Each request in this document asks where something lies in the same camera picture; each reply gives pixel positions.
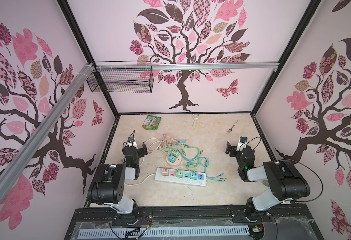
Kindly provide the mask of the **teal charger plug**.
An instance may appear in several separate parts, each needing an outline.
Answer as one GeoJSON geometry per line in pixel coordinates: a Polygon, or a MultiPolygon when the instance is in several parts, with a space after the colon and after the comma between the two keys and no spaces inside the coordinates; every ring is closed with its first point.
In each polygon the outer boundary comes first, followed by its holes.
{"type": "Polygon", "coordinates": [[[169,156],[167,157],[167,159],[168,159],[168,161],[170,162],[170,163],[175,163],[176,162],[176,160],[177,160],[177,158],[176,157],[174,157],[172,154],[169,154],[169,156]]]}
{"type": "Polygon", "coordinates": [[[192,180],[197,180],[198,179],[198,174],[197,173],[190,173],[190,178],[192,180]]]}

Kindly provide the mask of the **pink charger plug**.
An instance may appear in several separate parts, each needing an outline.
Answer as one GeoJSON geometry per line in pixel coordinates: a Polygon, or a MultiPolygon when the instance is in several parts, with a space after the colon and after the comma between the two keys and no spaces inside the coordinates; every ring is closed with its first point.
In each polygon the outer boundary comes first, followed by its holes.
{"type": "Polygon", "coordinates": [[[161,175],[162,176],[169,176],[169,170],[168,169],[161,169],[161,175]]]}

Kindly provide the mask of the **round pink socket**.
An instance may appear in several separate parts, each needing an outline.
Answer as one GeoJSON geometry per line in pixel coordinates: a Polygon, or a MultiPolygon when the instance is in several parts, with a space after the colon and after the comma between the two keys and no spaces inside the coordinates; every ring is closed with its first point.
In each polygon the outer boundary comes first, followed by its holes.
{"type": "Polygon", "coordinates": [[[182,158],[181,155],[179,155],[178,157],[174,158],[173,162],[169,160],[169,156],[165,157],[165,162],[170,167],[179,167],[181,165],[181,163],[182,163],[182,160],[183,160],[183,158],[182,158]]]}

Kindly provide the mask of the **back aluminium rail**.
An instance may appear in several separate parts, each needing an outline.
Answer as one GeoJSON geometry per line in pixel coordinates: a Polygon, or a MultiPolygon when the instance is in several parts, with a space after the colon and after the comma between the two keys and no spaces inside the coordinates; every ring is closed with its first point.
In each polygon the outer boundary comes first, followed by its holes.
{"type": "Polygon", "coordinates": [[[128,64],[128,62],[105,62],[97,63],[97,69],[142,69],[153,71],[170,71],[170,70],[223,70],[223,69],[277,69],[277,62],[243,62],[243,63],[213,63],[213,64],[153,64],[144,62],[144,64],[128,64]]]}

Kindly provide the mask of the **light green charger plug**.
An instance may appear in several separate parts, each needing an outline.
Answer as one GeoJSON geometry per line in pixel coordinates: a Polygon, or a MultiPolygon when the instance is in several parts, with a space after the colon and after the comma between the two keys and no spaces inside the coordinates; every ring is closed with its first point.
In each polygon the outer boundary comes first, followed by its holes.
{"type": "Polygon", "coordinates": [[[172,150],[171,151],[171,154],[174,156],[174,157],[178,157],[180,155],[179,151],[178,150],[172,150]]]}

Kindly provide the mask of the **left aluminium rail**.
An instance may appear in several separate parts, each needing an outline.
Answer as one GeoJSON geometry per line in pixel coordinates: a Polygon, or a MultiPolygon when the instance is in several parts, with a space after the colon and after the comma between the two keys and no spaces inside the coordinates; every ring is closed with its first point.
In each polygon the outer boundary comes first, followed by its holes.
{"type": "Polygon", "coordinates": [[[76,92],[87,80],[93,70],[93,63],[88,63],[83,66],[83,68],[75,76],[73,83],[69,85],[65,93],[59,98],[57,103],[54,104],[52,110],[50,110],[41,124],[37,127],[35,133],[31,135],[29,140],[26,141],[13,161],[0,175],[0,203],[6,197],[10,189],[14,186],[15,182],[18,180],[19,176],[26,168],[26,165],[32,159],[39,146],[42,144],[50,130],[53,128],[53,125],[58,121],[64,112],[64,109],[69,105],[76,92]]]}

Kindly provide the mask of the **white multicolour power strip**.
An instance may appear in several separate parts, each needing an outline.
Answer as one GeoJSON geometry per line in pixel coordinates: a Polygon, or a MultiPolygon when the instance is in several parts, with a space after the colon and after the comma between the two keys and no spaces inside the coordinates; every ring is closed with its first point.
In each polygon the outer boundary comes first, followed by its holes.
{"type": "Polygon", "coordinates": [[[170,168],[157,168],[154,180],[157,182],[199,187],[205,187],[207,185],[207,177],[205,173],[170,168]]]}

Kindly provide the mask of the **green snack packet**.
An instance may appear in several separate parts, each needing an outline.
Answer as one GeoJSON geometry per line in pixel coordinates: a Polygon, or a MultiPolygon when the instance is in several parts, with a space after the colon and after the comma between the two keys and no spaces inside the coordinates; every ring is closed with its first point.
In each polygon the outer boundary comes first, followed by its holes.
{"type": "Polygon", "coordinates": [[[142,128],[144,130],[157,130],[160,122],[161,117],[147,115],[142,124],[142,128]]]}

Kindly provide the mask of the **metal fork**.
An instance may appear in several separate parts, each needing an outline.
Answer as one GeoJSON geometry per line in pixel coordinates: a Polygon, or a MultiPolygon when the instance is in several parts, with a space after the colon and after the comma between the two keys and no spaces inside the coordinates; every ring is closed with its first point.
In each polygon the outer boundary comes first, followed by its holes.
{"type": "Polygon", "coordinates": [[[236,126],[236,124],[239,122],[239,120],[236,120],[233,125],[227,130],[227,133],[231,133],[233,131],[233,128],[236,126]]]}

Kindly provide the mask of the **aluminium rail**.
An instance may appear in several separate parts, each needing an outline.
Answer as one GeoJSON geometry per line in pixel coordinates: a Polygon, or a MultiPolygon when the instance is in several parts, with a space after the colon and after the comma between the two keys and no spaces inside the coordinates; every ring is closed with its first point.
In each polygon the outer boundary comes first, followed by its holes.
{"type": "Polygon", "coordinates": [[[41,124],[37,127],[35,133],[31,135],[29,140],[26,141],[13,161],[0,175],[0,203],[6,197],[10,189],[14,186],[15,182],[18,180],[19,176],[26,168],[26,165],[32,159],[39,146],[42,144],[50,130],[53,128],[53,125],[58,121],[64,112],[64,109],[69,105],[76,92],[87,80],[93,70],[93,63],[88,63],[83,66],[83,68],[75,76],[73,83],[69,85],[65,93],[59,98],[57,103],[54,104],[52,110],[50,110],[41,124]]]}
{"type": "Polygon", "coordinates": [[[144,64],[128,64],[128,62],[105,62],[97,63],[97,69],[142,69],[153,71],[170,71],[170,70],[223,70],[223,69],[277,69],[277,62],[243,62],[243,63],[213,63],[213,64],[153,64],[144,62],[144,64]]]}

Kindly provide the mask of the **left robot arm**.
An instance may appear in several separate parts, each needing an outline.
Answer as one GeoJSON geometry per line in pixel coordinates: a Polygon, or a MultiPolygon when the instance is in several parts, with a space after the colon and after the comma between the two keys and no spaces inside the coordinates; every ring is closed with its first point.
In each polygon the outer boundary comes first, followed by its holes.
{"type": "Polygon", "coordinates": [[[87,192],[87,201],[97,205],[106,205],[120,215],[138,217],[135,200],[124,193],[125,181],[135,181],[140,174],[140,159],[147,155],[147,147],[142,144],[137,148],[129,142],[122,149],[124,162],[116,165],[101,164],[97,167],[87,192]]]}

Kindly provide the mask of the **cream vegetable peeler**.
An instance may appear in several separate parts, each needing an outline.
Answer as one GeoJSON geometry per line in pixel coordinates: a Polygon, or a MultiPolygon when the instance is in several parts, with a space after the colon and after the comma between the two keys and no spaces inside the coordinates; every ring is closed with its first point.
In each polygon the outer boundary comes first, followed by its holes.
{"type": "Polygon", "coordinates": [[[200,118],[200,114],[192,114],[192,117],[193,117],[193,128],[195,129],[197,127],[197,122],[198,122],[198,119],[200,118]]]}

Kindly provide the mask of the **black front base frame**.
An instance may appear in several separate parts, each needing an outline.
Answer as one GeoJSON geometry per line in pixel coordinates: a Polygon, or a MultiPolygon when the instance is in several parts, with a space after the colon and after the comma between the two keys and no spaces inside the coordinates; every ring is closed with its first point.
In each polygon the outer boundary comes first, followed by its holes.
{"type": "Polygon", "coordinates": [[[249,221],[245,206],[139,207],[138,217],[120,215],[110,208],[75,210],[65,239],[77,240],[82,229],[247,226],[248,237],[205,237],[181,240],[321,240],[306,205],[279,205],[249,221]]]}

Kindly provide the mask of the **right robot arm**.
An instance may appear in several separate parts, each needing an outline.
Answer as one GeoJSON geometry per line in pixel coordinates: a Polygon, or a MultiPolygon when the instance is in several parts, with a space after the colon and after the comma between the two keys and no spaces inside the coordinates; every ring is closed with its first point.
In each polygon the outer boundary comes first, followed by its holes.
{"type": "Polygon", "coordinates": [[[237,146],[227,143],[225,153],[237,160],[238,174],[245,183],[266,181],[269,184],[265,191],[246,202],[244,214],[251,222],[274,206],[310,194],[309,184],[290,160],[264,162],[255,167],[254,149],[242,142],[237,146]]]}

